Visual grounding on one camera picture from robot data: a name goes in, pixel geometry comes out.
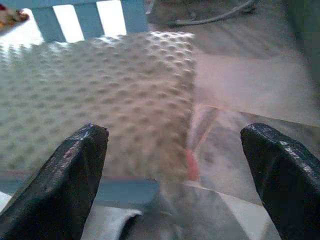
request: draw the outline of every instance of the cable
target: cable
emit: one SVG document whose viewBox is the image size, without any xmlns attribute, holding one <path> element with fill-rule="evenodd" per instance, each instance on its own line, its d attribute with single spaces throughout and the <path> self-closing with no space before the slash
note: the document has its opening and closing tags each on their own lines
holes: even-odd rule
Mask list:
<svg viewBox="0 0 320 240">
<path fill-rule="evenodd" d="M 216 22 L 216 21 L 224 20 L 224 19 L 227 19 L 227 18 L 231 17 L 232 15 L 234 15 L 234 14 L 240 12 L 240 11 L 244 11 L 245 9 L 251 9 L 253 7 L 253 5 L 255 4 L 255 2 L 257 2 L 257 0 L 248 0 L 247 2 L 241 4 L 240 6 L 234 7 L 229 12 L 226 12 L 226 13 L 221 14 L 219 16 L 211 17 L 211 18 L 208 18 L 208 19 L 203 19 L 203 20 L 193 20 L 193 19 L 189 19 L 189 20 L 173 20 L 173 21 L 169 21 L 167 24 L 170 25 L 170 26 L 185 26 L 185 25 L 206 24 L 206 23 L 210 23 L 210 22 Z"/>
</svg>

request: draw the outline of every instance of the floor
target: floor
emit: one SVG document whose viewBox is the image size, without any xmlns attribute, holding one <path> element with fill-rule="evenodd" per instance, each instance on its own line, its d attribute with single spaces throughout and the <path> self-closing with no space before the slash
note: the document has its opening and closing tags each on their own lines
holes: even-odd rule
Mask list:
<svg viewBox="0 0 320 240">
<path fill-rule="evenodd" d="M 150 30 L 195 34 L 197 76 L 188 144 L 199 182 L 161 186 L 184 218 L 182 239 L 279 240 L 256 192 L 240 130 L 266 123 L 320 158 L 320 87 L 310 78 L 282 1 L 261 0 L 254 14 L 224 21 L 175 28 L 150 24 Z M 94 223 L 103 223 L 107 214 L 98 208 L 87 226 L 102 239 L 107 229 Z M 83 239 L 92 239 L 88 230 Z"/>
</svg>

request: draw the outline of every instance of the textured cushion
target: textured cushion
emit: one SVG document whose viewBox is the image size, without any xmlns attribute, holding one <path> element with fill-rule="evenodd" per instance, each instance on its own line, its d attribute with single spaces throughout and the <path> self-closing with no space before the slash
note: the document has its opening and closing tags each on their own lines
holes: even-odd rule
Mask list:
<svg viewBox="0 0 320 240">
<path fill-rule="evenodd" d="M 183 181 L 192 35 L 0 46 L 2 170 L 31 171 L 83 124 L 109 129 L 104 176 Z"/>
</svg>

